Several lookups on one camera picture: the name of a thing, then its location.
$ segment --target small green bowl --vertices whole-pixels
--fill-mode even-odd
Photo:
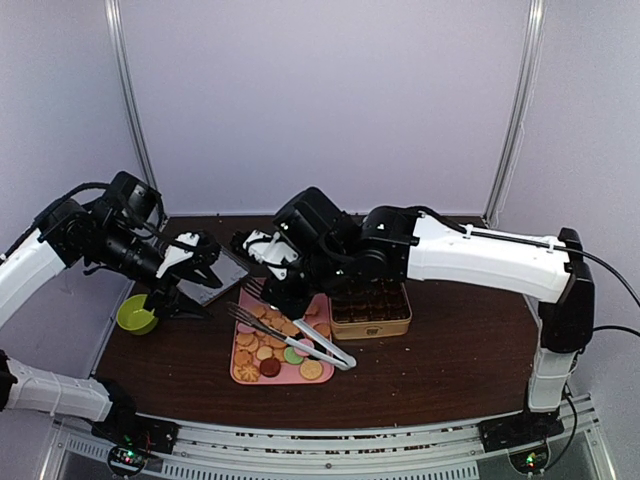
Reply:
[[[120,328],[134,335],[145,335],[156,327],[158,317],[142,308],[146,300],[147,295],[134,295],[120,305],[116,316]]]

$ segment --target metal tongs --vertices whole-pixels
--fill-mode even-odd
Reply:
[[[242,283],[242,287],[245,291],[251,295],[253,298],[260,300],[260,292],[262,291],[262,285],[255,279],[245,279]],[[335,365],[340,370],[349,370],[356,366],[356,359],[353,358],[348,353],[344,352],[340,348],[336,347],[333,343],[323,337],[320,333],[313,329],[307,322],[304,321],[303,318],[298,320],[293,320],[293,324],[298,327],[298,329],[304,333],[307,337],[309,337],[314,342],[322,345],[326,348],[327,352],[331,352],[334,356],[329,356],[326,353],[319,352],[313,347],[309,347],[304,343],[299,342],[295,338],[289,337],[274,328],[271,328],[265,324],[263,324],[256,316],[254,316],[248,310],[245,310],[240,305],[228,302],[227,304],[229,314],[235,318],[240,323],[243,323],[249,327],[255,328],[256,330],[264,333],[265,335],[269,335],[273,338],[280,340],[281,342],[286,343],[287,345],[297,348],[298,350],[302,350],[303,352],[307,352],[314,358],[318,360],[323,360],[331,365]]]

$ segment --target green macaron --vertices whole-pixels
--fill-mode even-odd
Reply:
[[[291,365],[300,365],[304,362],[304,358],[298,355],[293,347],[287,347],[284,349],[284,360]]]

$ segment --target white robotic arm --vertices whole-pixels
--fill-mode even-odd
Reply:
[[[209,268],[218,258],[219,245],[204,232],[183,233],[175,240],[163,238],[170,245],[162,252],[136,232],[140,227],[156,230],[146,220],[155,208],[162,211],[159,194],[125,172],[116,175],[111,184],[99,185],[105,193],[89,204],[79,205],[71,195],[55,201],[6,254],[0,255],[0,328],[40,287],[81,258],[86,266],[97,263],[98,268],[148,286],[145,308],[155,310],[158,316],[182,312],[207,315],[177,289],[177,284],[187,279],[219,287],[220,281]],[[100,430],[108,430],[109,438],[115,441],[125,436],[135,439],[139,423],[135,403],[114,382],[76,379],[32,368],[0,350],[0,410],[5,408],[99,422]]]
[[[313,187],[288,202],[274,225],[273,237],[238,234],[235,247],[268,265],[273,276],[261,298],[289,318],[301,318],[315,293],[340,295],[350,282],[378,278],[449,280],[538,299],[538,347],[518,418],[524,433],[506,436],[525,443],[562,428],[556,419],[563,389],[593,330],[593,281],[576,232],[497,232],[458,225],[426,207],[378,207],[357,224]],[[487,425],[487,450],[508,446],[501,429],[514,426],[505,425]]]

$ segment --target white wall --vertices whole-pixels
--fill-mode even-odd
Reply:
[[[171,213],[481,213],[528,0],[123,0],[142,126]]]
[[[102,0],[0,1],[0,251],[56,197],[118,170],[139,174]],[[39,291],[0,331],[0,348],[86,376],[125,281],[81,266]],[[34,478],[46,415],[0,413],[3,479]]]
[[[640,289],[640,4],[549,2],[533,103],[499,227],[557,234],[576,228],[585,249]],[[597,323],[640,328],[611,275],[593,266]],[[620,468],[637,478],[640,344],[597,332],[575,374],[591,391]]]

